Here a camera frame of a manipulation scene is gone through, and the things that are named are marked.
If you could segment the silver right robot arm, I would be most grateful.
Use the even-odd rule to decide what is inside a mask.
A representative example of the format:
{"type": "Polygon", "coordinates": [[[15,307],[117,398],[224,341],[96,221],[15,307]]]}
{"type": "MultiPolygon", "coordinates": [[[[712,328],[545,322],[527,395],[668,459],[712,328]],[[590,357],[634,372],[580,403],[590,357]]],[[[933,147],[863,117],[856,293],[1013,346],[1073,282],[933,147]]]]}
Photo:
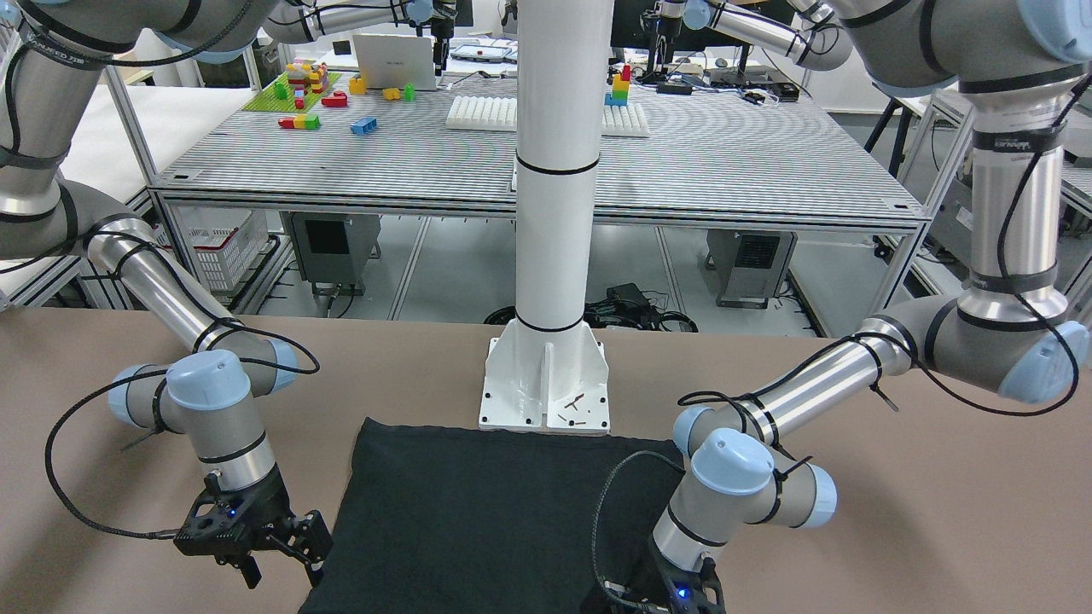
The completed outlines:
{"type": "Polygon", "coordinates": [[[187,353],[140,364],[102,388],[117,420],[149,435],[187,436],[204,474],[178,529],[126,536],[171,541],[261,580],[256,553],[300,563],[322,580],[332,538],[321,513],[294,513],[258,397],[319,368],[292,339],[247,327],[161,247],[149,222],[60,165],[102,73],[144,32],[173,46],[167,63],[234,57],[277,1],[15,1],[3,59],[3,259],[80,256],[118,281],[187,353]]]}

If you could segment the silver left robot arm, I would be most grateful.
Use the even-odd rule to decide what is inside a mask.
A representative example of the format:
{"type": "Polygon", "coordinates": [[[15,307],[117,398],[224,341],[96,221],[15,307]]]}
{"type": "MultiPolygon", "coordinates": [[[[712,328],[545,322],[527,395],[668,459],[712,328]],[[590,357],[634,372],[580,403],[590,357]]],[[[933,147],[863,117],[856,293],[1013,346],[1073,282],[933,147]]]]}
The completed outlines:
{"type": "Polygon", "coordinates": [[[1089,330],[1054,287],[1066,117],[1089,85],[1088,1],[831,1],[877,87],[919,96],[956,83],[971,102],[972,256],[953,298],[894,304],[764,388],[680,397],[668,461],[679,485],[636,567],[612,582],[590,548],[584,613],[722,613],[715,559],[738,528],[811,528],[834,482],[781,437],[886,376],[918,368],[1000,397],[1067,403],[1089,330]]]}

